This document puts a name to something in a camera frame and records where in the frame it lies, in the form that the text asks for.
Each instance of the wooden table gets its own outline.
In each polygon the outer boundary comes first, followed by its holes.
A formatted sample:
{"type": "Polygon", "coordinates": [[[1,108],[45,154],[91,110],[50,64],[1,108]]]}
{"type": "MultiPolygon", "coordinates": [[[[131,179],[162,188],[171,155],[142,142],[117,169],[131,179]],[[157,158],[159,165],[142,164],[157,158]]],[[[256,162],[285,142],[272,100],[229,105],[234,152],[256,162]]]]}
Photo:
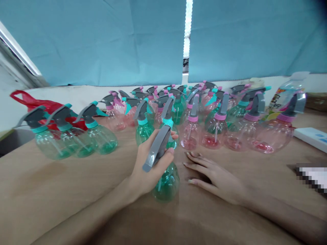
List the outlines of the wooden table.
{"type": "MultiPolygon", "coordinates": [[[[308,111],[294,126],[327,132],[327,116],[308,111]]],[[[53,161],[32,141],[0,158],[0,244],[30,244],[130,175],[137,154],[135,129],[116,135],[119,147],[106,156],[53,161]]],[[[327,200],[286,166],[327,162],[322,151],[297,138],[272,155],[226,148],[198,151],[243,181],[327,220],[327,200]]],[[[265,218],[188,185],[198,174],[183,166],[184,152],[180,147],[175,151],[181,179],[176,198],[161,204],[151,195],[141,197],[110,219],[92,244],[301,244],[265,218]]]]}

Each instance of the gray spray nozzle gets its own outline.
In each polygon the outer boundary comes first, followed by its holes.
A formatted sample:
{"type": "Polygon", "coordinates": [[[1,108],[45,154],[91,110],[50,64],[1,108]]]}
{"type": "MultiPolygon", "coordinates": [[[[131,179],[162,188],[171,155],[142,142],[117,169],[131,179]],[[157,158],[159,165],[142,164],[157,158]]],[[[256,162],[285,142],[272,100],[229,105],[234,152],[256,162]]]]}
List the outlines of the gray spray nozzle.
{"type": "Polygon", "coordinates": [[[190,117],[198,116],[198,104],[199,104],[199,95],[196,94],[193,99],[193,106],[191,109],[190,117]]]}
{"type": "Polygon", "coordinates": [[[265,97],[263,96],[262,92],[256,92],[253,103],[252,103],[252,109],[248,112],[251,116],[260,116],[260,113],[265,113],[265,97]]]}
{"type": "Polygon", "coordinates": [[[138,119],[139,121],[146,120],[145,113],[147,112],[147,101],[142,100],[136,108],[136,112],[134,115],[134,120],[138,119]]]}
{"type": "Polygon", "coordinates": [[[149,172],[164,155],[170,135],[170,127],[163,125],[150,147],[149,154],[142,167],[143,171],[149,172]]]}
{"type": "Polygon", "coordinates": [[[104,101],[101,100],[99,102],[105,103],[106,106],[109,107],[109,106],[112,106],[111,103],[113,102],[114,99],[115,99],[115,97],[112,94],[109,94],[109,95],[102,98],[102,100],[104,100],[104,101]]]}
{"type": "Polygon", "coordinates": [[[304,107],[306,105],[306,94],[303,92],[298,92],[293,95],[291,101],[289,102],[287,109],[282,112],[282,115],[288,117],[296,117],[298,113],[304,112],[304,107]]]}
{"type": "Polygon", "coordinates": [[[248,91],[245,92],[245,95],[243,96],[243,98],[241,99],[242,102],[249,102],[250,100],[252,100],[256,94],[256,92],[262,92],[264,93],[267,90],[270,90],[271,86],[266,86],[266,87],[259,87],[259,88],[255,88],[255,89],[250,89],[248,91]]]}
{"type": "Polygon", "coordinates": [[[163,108],[164,104],[167,102],[168,99],[169,99],[169,95],[163,95],[160,96],[158,99],[156,99],[155,102],[158,103],[159,108],[163,108]]]}
{"type": "Polygon", "coordinates": [[[171,111],[173,109],[174,99],[169,98],[163,107],[163,111],[161,114],[161,118],[163,119],[171,119],[171,111]]]}
{"type": "Polygon", "coordinates": [[[130,98],[130,96],[127,94],[127,93],[125,93],[124,91],[122,91],[122,90],[118,90],[118,92],[120,93],[120,96],[122,97],[122,98],[130,98]]]}
{"type": "Polygon", "coordinates": [[[81,118],[84,118],[85,124],[88,126],[88,124],[94,123],[93,116],[99,115],[99,116],[108,116],[104,112],[102,112],[98,107],[98,102],[93,101],[88,106],[86,106],[77,116],[76,120],[73,123],[77,123],[81,120],[81,118]]]}
{"type": "Polygon", "coordinates": [[[39,123],[39,121],[41,121],[42,119],[47,119],[50,116],[46,111],[44,111],[45,109],[46,109],[46,107],[42,106],[42,105],[34,108],[30,112],[23,115],[22,118],[17,123],[17,125],[13,128],[20,127],[22,125],[23,121],[26,121],[27,125],[31,129],[36,129],[36,128],[44,126],[43,124],[39,123]]]}

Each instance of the pink spray bottle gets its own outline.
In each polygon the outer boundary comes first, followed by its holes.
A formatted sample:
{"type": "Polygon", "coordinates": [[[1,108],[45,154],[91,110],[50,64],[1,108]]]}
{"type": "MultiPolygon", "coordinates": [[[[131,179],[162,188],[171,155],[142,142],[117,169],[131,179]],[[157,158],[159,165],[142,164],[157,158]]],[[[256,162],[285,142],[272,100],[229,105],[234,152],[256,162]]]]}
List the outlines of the pink spray bottle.
{"type": "Polygon", "coordinates": [[[292,139],[294,128],[292,121],[298,113],[303,113],[306,105],[306,95],[300,91],[293,95],[287,109],[276,119],[258,124],[256,134],[248,139],[251,149],[271,154],[283,149],[292,139]]]}
{"type": "Polygon", "coordinates": [[[194,150],[200,141],[200,126],[198,122],[199,94],[193,99],[192,110],[180,130],[180,145],[186,150],[194,150]]]}
{"type": "Polygon", "coordinates": [[[107,108],[106,114],[108,115],[106,119],[108,122],[109,129],[113,132],[117,132],[117,131],[124,130],[126,128],[126,124],[123,120],[124,115],[121,114],[119,111],[117,111],[111,104],[114,101],[114,99],[115,97],[112,94],[109,94],[102,99],[104,101],[99,101],[99,102],[106,104],[106,108],[107,108]]]}
{"type": "Polygon", "coordinates": [[[229,94],[225,92],[221,101],[221,106],[216,112],[214,118],[205,124],[201,132],[200,144],[209,149],[219,149],[225,143],[227,134],[226,113],[229,94]]]}
{"type": "Polygon", "coordinates": [[[262,92],[256,92],[253,98],[252,109],[237,121],[233,122],[227,132],[225,144],[233,151],[249,149],[248,138],[253,138],[258,130],[260,113],[265,112],[265,98],[262,92]]]}

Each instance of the finger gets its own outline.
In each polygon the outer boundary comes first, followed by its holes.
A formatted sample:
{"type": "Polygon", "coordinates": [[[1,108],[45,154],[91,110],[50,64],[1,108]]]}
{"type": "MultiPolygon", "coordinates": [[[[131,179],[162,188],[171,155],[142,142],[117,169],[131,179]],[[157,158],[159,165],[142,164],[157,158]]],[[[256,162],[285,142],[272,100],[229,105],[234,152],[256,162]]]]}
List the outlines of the finger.
{"type": "Polygon", "coordinates": [[[207,169],[206,167],[203,167],[198,164],[193,164],[193,163],[183,163],[187,168],[193,169],[195,171],[198,171],[200,173],[203,173],[206,175],[208,178],[210,178],[210,170],[207,169]]]}
{"type": "Polygon", "coordinates": [[[191,153],[187,153],[187,157],[190,159],[190,160],[192,160],[193,162],[196,162],[196,163],[199,163],[199,164],[201,164],[202,166],[205,166],[205,167],[207,167],[207,168],[210,168],[210,167],[212,167],[212,163],[211,162],[207,162],[207,161],[205,161],[205,160],[203,160],[203,159],[200,159],[200,158],[198,158],[198,157],[193,157],[192,155],[191,155],[191,153]]]}
{"type": "Polygon", "coordinates": [[[159,159],[157,164],[152,168],[153,171],[157,172],[160,176],[166,171],[168,166],[174,160],[174,149],[169,148],[165,151],[164,155],[159,159]]]}
{"type": "Polygon", "coordinates": [[[188,180],[188,182],[190,184],[197,185],[197,186],[201,187],[202,189],[205,189],[206,191],[211,192],[214,195],[217,195],[218,188],[215,187],[212,184],[209,184],[209,183],[204,182],[204,181],[199,180],[199,179],[191,179],[191,180],[188,180]]]}

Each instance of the plastic spray bottle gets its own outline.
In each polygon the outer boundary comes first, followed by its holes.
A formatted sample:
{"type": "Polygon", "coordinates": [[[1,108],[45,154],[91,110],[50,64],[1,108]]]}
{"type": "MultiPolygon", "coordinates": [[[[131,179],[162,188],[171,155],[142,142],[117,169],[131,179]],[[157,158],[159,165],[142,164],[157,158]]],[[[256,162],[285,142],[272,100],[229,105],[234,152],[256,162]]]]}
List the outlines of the plastic spray bottle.
{"type": "Polygon", "coordinates": [[[156,99],[154,98],[154,95],[158,96],[157,88],[158,88],[158,86],[153,86],[153,87],[150,87],[150,88],[147,89],[147,93],[149,94],[148,97],[147,97],[149,99],[148,103],[152,107],[154,112],[158,108],[158,104],[155,103],[156,99]]]}
{"type": "Polygon", "coordinates": [[[200,141],[200,126],[198,122],[198,104],[199,95],[196,94],[193,99],[193,105],[190,115],[183,123],[180,131],[180,144],[186,150],[194,150],[200,141]]]}
{"type": "Polygon", "coordinates": [[[236,122],[229,126],[226,137],[226,146],[233,151],[246,151],[249,149],[248,139],[256,134],[260,113],[265,111],[265,98],[262,92],[256,92],[252,109],[236,122]]]}
{"type": "Polygon", "coordinates": [[[35,143],[40,151],[48,158],[53,160],[61,160],[71,156],[72,152],[66,147],[60,139],[61,132],[58,130],[50,130],[47,126],[39,123],[42,119],[47,119],[50,115],[45,112],[45,106],[39,106],[29,113],[25,114],[14,127],[20,127],[23,121],[35,133],[35,143]]]}
{"type": "Polygon", "coordinates": [[[126,128],[126,123],[124,122],[124,115],[117,111],[111,104],[114,101],[115,97],[112,94],[107,95],[102,100],[101,103],[106,104],[107,108],[107,123],[111,131],[118,132],[126,128]]]}
{"type": "Polygon", "coordinates": [[[136,108],[134,119],[137,119],[138,126],[136,128],[136,144],[139,146],[146,141],[154,131],[154,127],[148,123],[146,118],[147,101],[142,100],[136,108]]]}
{"type": "Polygon", "coordinates": [[[246,92],[250,87],[251,84],[243,84],[243,85],[236,85],[231,88],[232,92],[230,94],[230,99],[228,101],[228,107],[227,107],[228,111],[233,107],[237,106],[238,102],[240,101],[238,95],[246,92]]]}
{"type": "Polygon", "coordinates": [[[70,109],[71,106],[71,104],[66,104],[54,111],[49,116],[46,125],[54,120],[61,131],[61,140],[66,148],[73,153],[73,156],[77,158],[88,157],[95,152],[97,144],[84,130],[75,128],[66,122],[66,117],[78,116],[70,109]]]}
{"type": "Polygon", "coordinates": [[[114,135],[106,127],[99,125],[97,121],[93,119],[93,116],[100,115],[100,116],[108,116],[107,114],[103,113],[98,107],[98,102],[94,101],[90,103],[87,107],[85,107],[78,115],[77,119],[74,123],[78,122],[82,117],[84,118],[85,125],[87,126],[87,134],[90,138],[93,138],[98,147],[96,152],[100,155],[106,155],[113,152],[117,145],[118,140],[117,137],[114,135]]]}
{"type": "Polygon", "coordinates": [[[283,83],[272,98],[262,121],[276,119],[283,108],[292,98],[292,96],[299,91],[304,91],[303,81],[310,74],[309,71],[299,71],[291,75],[290,80],[283,83]]]}
{"type": "Polygon", "coordinates": [[[182,103],[182,92],[179,89],[168,88],[169,92],[171,92],[175,96],[175,103],[174,108],[175,111],[173,112],[172,120],[175,125],[181,124],[181,117],[184,113],[184,105],[182,103]]]}
{"type": "Polygon", "coordinates": [[[126,103],[124,122],[130,127],[137,126],[138,124],[137,121],[134,120],[134,116],[136,107],[139,105],[141,100],[132,97],[122,97],[122,101],[126,103]]]}
{"type": "Polygon", "coordinates": [[[200,89],[194,89],[193,92],[191,92],[187,99],[186,99],[186,109],[184,111],[184,113],[182,114],[182,117],[181,117],[181,124],[183,124],[184,122],[187,121],[188,119],[188,116],[191,114],[191,110],[192,110],[192,107],[193,107],[193,100],[195,98],[195,95],[199,95],[200,93],[200,89]]]}
{"type": "MultiPolygon", "coordinates": [[[[176,134],[178,135],[178,130],[174,126],[174,122],[171,117],[171,112],[174,111],[173,104],[174,104],[174,98],[172,96],[167,100],[165,106],[163,107],[163,111],[162,111],[162,115],[161,115],[162,124],[160,125],[159,128],[162,128],[164,125],[168,125],[171,128],[171,130],[175,131],[176,134]]],[[[178,146],[178,143],[179,143],[178,139],[173,140],[172,137],[170,137],[168,140],[168,143],[167,143],[167,148],[172,147],[172,148],[176,149],[176,147],[178,146]]]]}
{"type": "Polygon", "coordinates": [[[276,119],[256,125],[256,134],[248,139],[250,148],[266,154],[283,149],[293,137],[292,121],[298,113],[303,113],[305,105],[306,95],[302,91],[294,94],[286,105],[286,111],[280,113],[276,119]]]}
{"type": "Polygon", "coordinates": [[[251,107],[251,105],[249,106],[249,104],[250,104],[250,101],[254,98],[256,92],[260,91],[260,92],[264,93],[265,91],[270,90],[270,89],[271,89],[271,87],[267,86],[267,87],[259,87],[259,88],[255,88],[255,89],[250,89],[250,90],[246,91],[243,98],[238,103],[238,105],[233,107],[232,109],[230,109],[227,112],[226,122],[227,122],[228,128],[230,127],[230,125],[232,123],[236,122],[239,118],[243,118],[245,116],[247,110],[249,109],[249,107],[251,107]]]}
{"type": "MultiPolygon", "coordinates": [[[[164,125],[154,139],[142,167],[145,172],[149,172],[164,155],[169,138],[171,138],[170,126],[164,125]]],[[[152,190],[152,195],[158,202],[170,202],[176,196],[179,186],[180,177],[178,175],[178,170],[176,165],[172,162],[152,190]]]]}
{"type": "Polygon", "coordinates": [[[224,93],[221,106],[214,118],[205,124],[204,130],[200,136],[200,144],[209,149],[219,149],[225,143],[227,134],[226,113],[228,107],[229,94],[224,93]]]}
{"type": "Polygon", "coordinates": [[[162,111],[164,110],[164,105],[168,99],[169,99],[169,95],[163,95],[160,96],[158,99],[156,99],[156,103],[158,103],[158,108],[154,115],[154,125],[156,128],[162,124],[161,115],[162,115],[162,111]]]}
{"type": "Polygon", "coordinates": [[[225,92],[222,90],[218,90],[212,98],[206,103],[206,105],[210,104],[216,104],[214,109],[207,115],[207,117],[204,118],[204,124],[207,125],[208,122],[213,119],[216,115],[216,113],[219,111],[219,108],[221,106],[220,101],[223,99],[225,92]]]}

